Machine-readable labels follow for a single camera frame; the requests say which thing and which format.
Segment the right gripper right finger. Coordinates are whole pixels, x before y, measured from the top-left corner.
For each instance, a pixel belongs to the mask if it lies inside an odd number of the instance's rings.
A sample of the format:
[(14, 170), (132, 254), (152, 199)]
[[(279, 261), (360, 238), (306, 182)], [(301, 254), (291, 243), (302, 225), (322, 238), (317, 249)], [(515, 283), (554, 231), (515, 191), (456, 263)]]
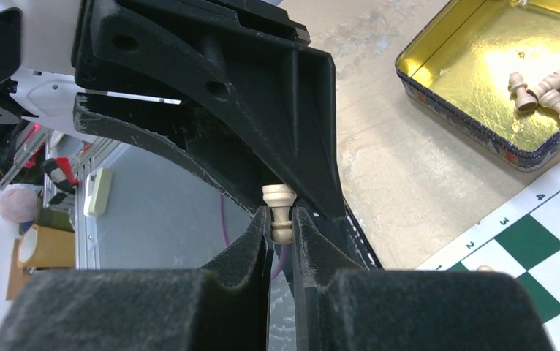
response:
[(292, 212), (299, 350), (550, 350), (524, 287), (493, 271), (367, 270)]

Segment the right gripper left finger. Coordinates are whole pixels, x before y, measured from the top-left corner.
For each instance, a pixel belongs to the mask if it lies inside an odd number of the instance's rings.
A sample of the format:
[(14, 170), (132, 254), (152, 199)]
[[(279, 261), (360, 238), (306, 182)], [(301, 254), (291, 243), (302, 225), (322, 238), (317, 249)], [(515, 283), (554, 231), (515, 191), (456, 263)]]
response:
[(265, 350), (270, 211), (200, 268), (54, 270), (33, 278), (0, 350)]

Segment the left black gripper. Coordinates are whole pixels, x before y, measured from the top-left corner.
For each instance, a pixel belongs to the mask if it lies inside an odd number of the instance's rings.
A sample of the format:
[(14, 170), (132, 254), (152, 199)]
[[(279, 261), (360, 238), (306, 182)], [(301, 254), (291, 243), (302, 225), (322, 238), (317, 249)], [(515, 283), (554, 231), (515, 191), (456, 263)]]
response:
[(72, 51), (92, 89), (77, 131), (149, 151), (254, 213), (287, 184), (329, 220), (346, 210), (335, 67), (264, 1), (85, 1)]

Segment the light pawn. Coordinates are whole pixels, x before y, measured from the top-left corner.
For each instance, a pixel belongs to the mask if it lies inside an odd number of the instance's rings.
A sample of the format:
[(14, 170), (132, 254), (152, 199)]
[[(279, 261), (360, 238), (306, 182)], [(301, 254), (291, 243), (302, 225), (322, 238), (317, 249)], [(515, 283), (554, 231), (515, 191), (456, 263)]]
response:
[(286, 184), (265, 185), (262, 187), (262, 198), (271, 209), (272, 223), (270, 237), (275, 244), (290, 244), (293, 239), (290, 209), (297, 195)]

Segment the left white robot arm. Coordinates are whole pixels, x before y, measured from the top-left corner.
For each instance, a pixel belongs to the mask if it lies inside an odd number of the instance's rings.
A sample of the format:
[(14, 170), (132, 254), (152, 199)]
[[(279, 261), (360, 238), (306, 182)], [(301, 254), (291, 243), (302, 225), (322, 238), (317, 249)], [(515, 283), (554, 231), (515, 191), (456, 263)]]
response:
[(265, 1), (0, 1), (1, 115), (65, 119), (262, 205), (286, 184), (319, 215), (346, 209), (336, 68)]

